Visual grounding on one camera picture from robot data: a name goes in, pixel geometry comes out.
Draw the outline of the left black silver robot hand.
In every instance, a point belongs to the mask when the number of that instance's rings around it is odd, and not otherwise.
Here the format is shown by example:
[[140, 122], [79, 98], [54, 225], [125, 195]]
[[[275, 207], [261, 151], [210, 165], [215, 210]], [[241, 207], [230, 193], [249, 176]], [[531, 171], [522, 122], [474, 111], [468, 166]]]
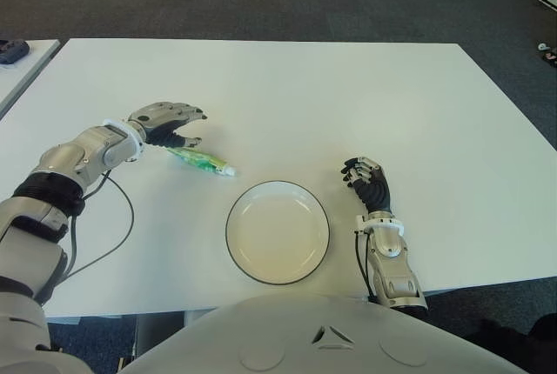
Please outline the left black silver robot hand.
[[207, 115], [197, 106], [183, 103], [156, 102], [132, 112], [127, 119], [146, 144], [164, 148], [195, 147], [199, 137], [183, 137], [177, 129], [205, 120]]

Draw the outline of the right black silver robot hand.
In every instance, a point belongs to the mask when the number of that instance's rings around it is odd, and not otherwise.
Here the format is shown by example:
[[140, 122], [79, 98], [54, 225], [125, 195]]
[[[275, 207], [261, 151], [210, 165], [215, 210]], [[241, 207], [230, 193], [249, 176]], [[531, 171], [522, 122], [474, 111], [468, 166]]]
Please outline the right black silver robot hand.
[[354, 157], [344, 162], [343, 181], [352, 188], [368, 213], [392, 212], [391, 195], [382, 167], [367, 157]]

